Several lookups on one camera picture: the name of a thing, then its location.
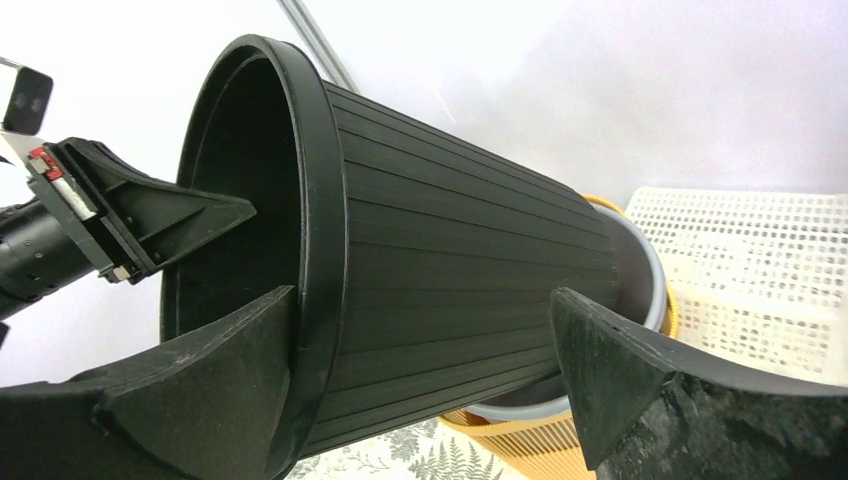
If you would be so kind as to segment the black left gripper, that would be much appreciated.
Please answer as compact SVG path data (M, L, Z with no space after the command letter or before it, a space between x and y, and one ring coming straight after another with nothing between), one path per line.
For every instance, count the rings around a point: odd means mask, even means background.
M37 197L1 209L3 318L94 270L135 284L256 214L246 199L143 174L97 141L49 143L46 165L70 237Z

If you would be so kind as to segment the grey plastic bucket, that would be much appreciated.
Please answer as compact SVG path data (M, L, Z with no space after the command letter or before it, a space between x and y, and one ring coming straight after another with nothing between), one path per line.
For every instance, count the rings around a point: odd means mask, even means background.
M647 236L623 214L595 203L615 249L619 289L614 311L653 331L669 317L669 294L660 257ZM465 408L490 423L541 420L566 413L570 402L559 376Z

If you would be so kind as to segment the black bucket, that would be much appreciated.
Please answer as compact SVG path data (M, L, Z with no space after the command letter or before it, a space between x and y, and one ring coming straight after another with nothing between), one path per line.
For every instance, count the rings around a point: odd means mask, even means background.
M297 290L273 477L553 377L551 293L616 301L612 242L580 194L324 81L280 40L224 48L177 182L256 213L164 273L162 339Z

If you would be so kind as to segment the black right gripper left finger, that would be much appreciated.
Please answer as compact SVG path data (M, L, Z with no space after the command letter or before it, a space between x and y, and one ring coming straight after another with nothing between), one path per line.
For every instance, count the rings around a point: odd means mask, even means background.
M262 479L296 292L63 383L1 391L5 479Z

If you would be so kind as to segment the white mesh plastic basket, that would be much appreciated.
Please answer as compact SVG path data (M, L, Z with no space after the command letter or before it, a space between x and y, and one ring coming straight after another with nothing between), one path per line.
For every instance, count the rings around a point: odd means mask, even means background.
M626 213L662 259L682 342L846 384L845 195L643 187Z

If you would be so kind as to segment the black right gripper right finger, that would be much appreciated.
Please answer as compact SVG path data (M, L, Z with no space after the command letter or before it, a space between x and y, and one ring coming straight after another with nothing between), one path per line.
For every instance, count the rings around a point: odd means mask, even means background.
M745 367L567 289L550 297L563 383L600 479L843 479L847 391Z

